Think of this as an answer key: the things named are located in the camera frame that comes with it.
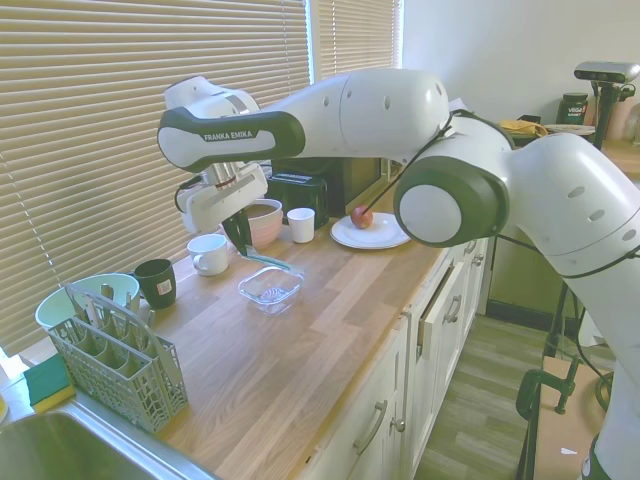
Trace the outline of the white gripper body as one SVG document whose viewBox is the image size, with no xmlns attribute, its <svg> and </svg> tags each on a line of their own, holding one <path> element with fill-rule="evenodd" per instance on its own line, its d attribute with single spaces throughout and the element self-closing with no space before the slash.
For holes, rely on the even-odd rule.
<svg viewBox="0 0 640 480">
<path fill-rule="evenodd" d="M 183 225 L 190 234 L 213 233 L 224 220 L 266 192 L 267 179 L 263 171 L 241 175 L 223 188 L 199 182 L 180 192 Z"/>
</svg>

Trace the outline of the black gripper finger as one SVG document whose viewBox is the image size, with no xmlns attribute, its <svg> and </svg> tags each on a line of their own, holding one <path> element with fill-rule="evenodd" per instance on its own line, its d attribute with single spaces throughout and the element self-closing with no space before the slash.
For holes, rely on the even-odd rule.
<svg viewBox="0 0 640 480">
<path fill-rule="evenodd" d="M 238 234 L 236 249 L 238 251 L 247 251 L 250 247 L 252 247 L 252 236 L 246 210 L 241 209 L 235 215 L 235 220 Z"/>
<path fill-rule="evenodd" d="M 224 229 L 228 239 L 231 241 L 231 243 L 234 245 L 235 248 L 236 248 L 237 241 L 238 241 L 238 234 L 237 234 L 237 227 L 236 227 L 236 220 L 235 220 L 235 215 L 236 214 L 237 213 L 233 214 L 232 216 L 230 216 L 229 218 L 227 218 L 226 220 L 224 220 L 222 222 L 223 229 Z M 238 252 L 241 255 L 246 255 L 247 254 L 247 251 L 238 251 Z"/>
</svg>

